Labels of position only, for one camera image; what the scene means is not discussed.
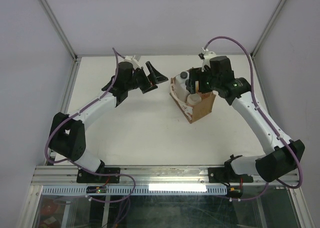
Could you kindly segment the brown canvas bag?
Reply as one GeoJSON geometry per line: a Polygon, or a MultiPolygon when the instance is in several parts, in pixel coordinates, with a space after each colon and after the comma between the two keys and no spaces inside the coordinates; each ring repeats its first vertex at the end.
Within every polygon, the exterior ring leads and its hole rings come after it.
{"type": "Polygon", "coordinates": [[[216,98],[216,95],[213,92],[196,93],[201,96],[202,101],[193,107],[188,106],[177,97],[175,77],[170,79],[169,94],[190,124],[211,113],[216,98]]]}

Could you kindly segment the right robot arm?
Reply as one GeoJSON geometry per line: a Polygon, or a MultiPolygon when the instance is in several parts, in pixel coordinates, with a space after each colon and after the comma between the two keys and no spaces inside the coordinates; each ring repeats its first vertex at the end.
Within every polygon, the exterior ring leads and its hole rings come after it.
{"type": "Polygon", "coordinates": [[[277,126],[258,103],[250,83],[245,78],[235,78],[227,56],[209,53],[199,57],[202,67],[190,69],[187,90],[192,94],[218,92],[246,121],[264,151],[262,156],[231,156],[224,163],[225,179],[236,181],[243,174],[255,174],[273,182],[297,169],[305,151],[303,142],[292,140],[277,126]]]}

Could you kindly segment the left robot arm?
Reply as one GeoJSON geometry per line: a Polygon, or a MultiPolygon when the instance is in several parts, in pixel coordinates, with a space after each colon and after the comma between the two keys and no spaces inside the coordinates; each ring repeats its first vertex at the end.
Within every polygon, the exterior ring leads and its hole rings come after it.
{"type": "Polygon", "coordinates": [[[145,94],[169,80],[150,62],[145,65],[149,74],[145,73],[136,60],[118,63],[115,75],[97,97],[70,114],[57,113],[52,120],[46,149],[51,149],[85,170],[92,181],[103,180],[105,164],[87,149],[86,130],[106,111],[119,106],[128,97],[129,91],[140,89],[145,94]]]}

